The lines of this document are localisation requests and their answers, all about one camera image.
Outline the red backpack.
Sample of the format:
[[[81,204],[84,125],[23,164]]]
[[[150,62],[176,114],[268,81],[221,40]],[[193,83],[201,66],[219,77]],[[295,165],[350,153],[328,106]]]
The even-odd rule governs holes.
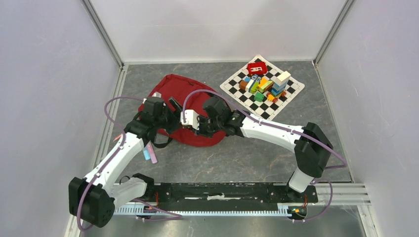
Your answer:
[[[211,98],[210,94],[206,92],[197,92],[191,95],[189,99],[186,98],[191,92],[199,89],[214,91],[211,87],[197,80],[170,74],[166,75],[153,88],[149,96],[151,97],[156,92],[160,93],[161,98],[164,99],[171,111],[174,111],[174,106],[169,103],[169,98],[174,98],[180,105],[183,105],[186,101],[186,109],[194,110],[197,114],[206,116],[207,113],[203,109],[203,104]],[[220,143],[224,137],[226,137],[226,133],[224,131],[218,131],[212,137],[205,137],[196,135],[193,131],[187,128],[180,128],[172,134],[168,134],[164,129],[159,129],[156,133],[169,137],[182,144],[194,147],[212,147]]]

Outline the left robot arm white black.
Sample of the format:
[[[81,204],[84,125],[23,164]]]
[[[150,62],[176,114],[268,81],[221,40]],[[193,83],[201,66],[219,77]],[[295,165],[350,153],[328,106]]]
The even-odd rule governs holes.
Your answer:
[[[118,186],[114,183],[128,163],[155,140],[159,129],[171,134],[181,128],[181,111],[173,98],[168,102],[155,96],[146,98],[142,111],[122,128],[122,136],[106,157],[84,178],[70,181],[69,211],[79,230],[104,227],[115,209],[136,198],[150,201],[155,196],[154,179],[142,174],[134,174]]]

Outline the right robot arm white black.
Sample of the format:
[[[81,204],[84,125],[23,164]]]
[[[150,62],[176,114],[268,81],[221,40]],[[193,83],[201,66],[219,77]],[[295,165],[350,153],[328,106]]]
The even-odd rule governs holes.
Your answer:
[[[226,135],[260,139],[294,153],[297,169],[285,188],[286,197],[299,201],[315,178],[326,169],[333,146],[321,128],[312,122],[305,126],[286,125],[260,118],[248,111],[231,110],[224,100],[214,96],[203,104],[206,115],[187,111],[186,117],[197,135]]]

